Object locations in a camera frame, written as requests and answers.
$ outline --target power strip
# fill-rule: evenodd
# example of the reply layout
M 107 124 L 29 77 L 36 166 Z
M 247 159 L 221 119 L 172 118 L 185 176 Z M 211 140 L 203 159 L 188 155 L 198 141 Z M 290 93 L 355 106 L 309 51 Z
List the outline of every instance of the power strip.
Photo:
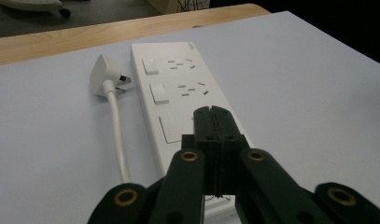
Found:
M 181 149 L 181 134 L 193 134 L 193 111 L 202 106 L 217 105 L 230 110 L 240 132 L 253 146 L 193 43 L 133 44 L 132 56 L 160 177 Z M 206 196 L 205 223 L 232 214 L 233 196 Z

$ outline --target floor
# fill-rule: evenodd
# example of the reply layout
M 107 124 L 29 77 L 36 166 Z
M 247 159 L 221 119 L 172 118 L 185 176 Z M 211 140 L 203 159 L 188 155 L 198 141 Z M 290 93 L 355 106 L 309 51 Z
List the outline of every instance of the floor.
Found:
M 61 0 L 71 11 L 21 11 L 0 5 L 0 37 L 126 21 L 160 15 L 146 0 Z

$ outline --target white plug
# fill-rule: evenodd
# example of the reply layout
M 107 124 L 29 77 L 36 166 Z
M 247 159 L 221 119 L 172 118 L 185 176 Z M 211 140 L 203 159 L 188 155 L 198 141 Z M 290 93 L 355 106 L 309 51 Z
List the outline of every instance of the white plug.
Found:
M 121 74 L 117 63 L 101 54 L 91 72 L 91 91 L 96 95 L 106 96 L 109 91 L 115 91 L 118 85 L 131 82 L 129 77 Z
M 122 128 L 120 123 L 120 111 L 117 103 L 117 85 L 131 82 L 129 77 L 121 75 L 120 67 L 116 62 L 104 56 L 99 56 L 91 72 L 91 91 L 96 95 L 104 96 L 108 99 L 111 107 L 113 119 L 114 143 L 117 153 L 117 162 L 120 170 L 122 183 L 131 182 L 128 162 L 126 160 L 125 149 L 123 147 Z

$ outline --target white tabletop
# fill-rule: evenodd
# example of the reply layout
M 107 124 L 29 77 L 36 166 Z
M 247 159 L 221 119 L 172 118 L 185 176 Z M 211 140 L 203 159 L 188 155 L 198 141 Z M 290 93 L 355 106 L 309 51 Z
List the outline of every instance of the white tabletop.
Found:
M 380 207 L 380 64 L 288 12 L 0 66 L 0 223 L 86 223 L 120 183 L 100 54 L 191 41 L 256 147 L 300 186 L 337 182 Z M 133 180 L 157 180 L 135 83 L 119 96 Z M 232 217 L 220 223 L 237 223 Z

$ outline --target wire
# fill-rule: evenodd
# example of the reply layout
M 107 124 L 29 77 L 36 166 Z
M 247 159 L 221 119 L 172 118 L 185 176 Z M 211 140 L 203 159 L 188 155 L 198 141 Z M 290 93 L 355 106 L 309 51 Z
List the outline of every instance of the wire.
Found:
M 129 166 L 123 147 L 122 128 L 120 122 L 120 111 L 117 103 L 117 95 L 113 81 L 106 80 L 103 82 L 103 90 L 110 103 L 111 115 L 113 119 L 114 143 L 117 153 L 118 166 L 120 171 L 120 180 L 122 183 L 132 182 Z

